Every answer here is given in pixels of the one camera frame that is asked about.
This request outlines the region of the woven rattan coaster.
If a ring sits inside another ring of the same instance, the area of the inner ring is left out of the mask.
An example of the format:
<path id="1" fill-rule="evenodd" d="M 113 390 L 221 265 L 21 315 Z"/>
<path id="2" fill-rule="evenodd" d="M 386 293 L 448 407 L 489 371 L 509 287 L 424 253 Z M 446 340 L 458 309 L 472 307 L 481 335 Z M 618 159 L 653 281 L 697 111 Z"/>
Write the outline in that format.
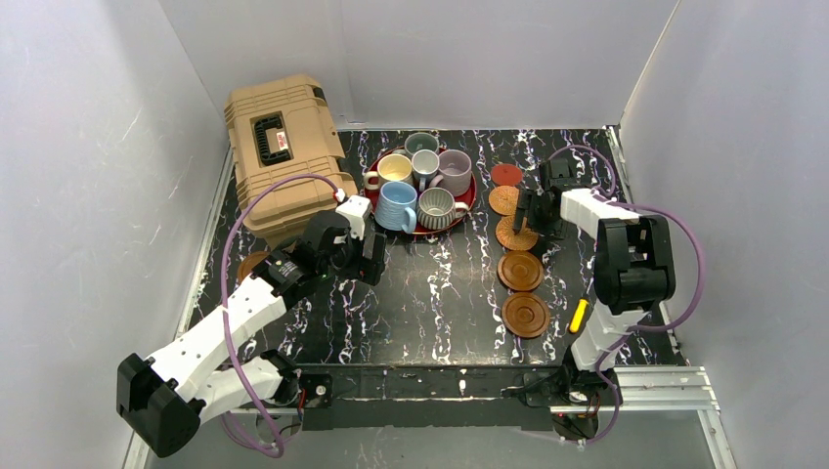
<path id="1" fill-rule="evenodd" d="M 528 251 L 539 240 L 539 235 L 526 226 L 517 233 L 513 229 L 514 216 L 503 216 L 496 226 L 496 238 L 506 249 L 513 251 Z"/>
<path id="2" fill-rule="evenodd" d="M 521 190 L 513 186 L 497 186 L 488 196 L 490 207 L 502 216 L 513 216 Z"/>

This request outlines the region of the red round coaster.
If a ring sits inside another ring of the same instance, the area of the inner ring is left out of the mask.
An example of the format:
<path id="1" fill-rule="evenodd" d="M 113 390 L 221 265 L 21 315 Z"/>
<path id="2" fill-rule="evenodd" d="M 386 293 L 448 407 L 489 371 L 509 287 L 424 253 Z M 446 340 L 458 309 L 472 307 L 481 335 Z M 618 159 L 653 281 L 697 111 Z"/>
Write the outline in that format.
<path id="1" fill-rule="evenodd" d="M 515 187 L 522 183 L 523 171 L 513 164 L 500 163 L 491 168 L 490 177 L 497 186 Z"/>

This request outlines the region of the dark wooden coaster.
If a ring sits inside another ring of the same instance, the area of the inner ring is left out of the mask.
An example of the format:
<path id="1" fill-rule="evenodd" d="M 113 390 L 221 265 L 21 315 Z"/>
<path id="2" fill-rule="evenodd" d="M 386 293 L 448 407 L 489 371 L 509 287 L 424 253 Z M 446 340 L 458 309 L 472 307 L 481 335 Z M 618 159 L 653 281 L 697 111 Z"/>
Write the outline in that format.
<path id="1" fill-rule="evenodd" d="M 509 251 L 498 262 L 497 273 L 502 284 L 518 291 L 532 291 L 544 279 L 541 261 L 528 251 Z"/>

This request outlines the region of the brown wooden coaster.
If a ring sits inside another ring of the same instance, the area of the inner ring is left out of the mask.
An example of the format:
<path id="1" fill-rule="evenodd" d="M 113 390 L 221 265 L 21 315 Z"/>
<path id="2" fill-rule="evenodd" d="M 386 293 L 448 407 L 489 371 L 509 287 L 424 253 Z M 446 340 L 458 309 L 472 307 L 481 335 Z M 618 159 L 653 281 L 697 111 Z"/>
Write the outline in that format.
<path id="1" fill-rule="evenodd" d="M 548 329 L 550 321 L 546 303 L 534 293 L 513 293 L 502 304 L 502 322 L 517 337 L 539 337 Z"/>

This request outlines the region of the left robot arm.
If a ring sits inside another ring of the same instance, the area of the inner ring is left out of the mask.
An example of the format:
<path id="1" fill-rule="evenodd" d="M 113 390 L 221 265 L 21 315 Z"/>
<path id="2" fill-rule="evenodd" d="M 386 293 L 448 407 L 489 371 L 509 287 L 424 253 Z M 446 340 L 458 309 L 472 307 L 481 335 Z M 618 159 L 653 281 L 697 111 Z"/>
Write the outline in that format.
<path id="1" fill-rule="evenodd" d="M 227 300 L 196 326 L 143 359 L 117 368 L 116 410 L 158 457 L 183 448 L 202 423 L 248 403 L 293 405 L 305 395 L 296 364 L 268 351 L 240 368 L 238 346 L 312 296 L 330 276 L 376 285 L 385 236 L 370 223 L 371 203 L 354 195 L 316 213 L 292 245 L 259 262 Z"/>

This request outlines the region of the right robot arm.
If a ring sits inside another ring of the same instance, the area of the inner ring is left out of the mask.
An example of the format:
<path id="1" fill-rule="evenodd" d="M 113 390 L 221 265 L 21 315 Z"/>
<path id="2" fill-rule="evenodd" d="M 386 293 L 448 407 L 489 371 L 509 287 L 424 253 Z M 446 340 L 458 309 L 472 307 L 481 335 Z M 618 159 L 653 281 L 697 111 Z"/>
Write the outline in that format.
<path id="1" fill-rule="evenodd" d="M 581 184 L 574 164 L 562 158 L 540 165 L 539 183 L 520 192 L 512 229 L 561 235 L 573 225 L 594 240 L 596 300 L 569 360 L 579 371 L 604 371 L 614 365 L 619 340 L 676 290 L 669 223 Z"/>

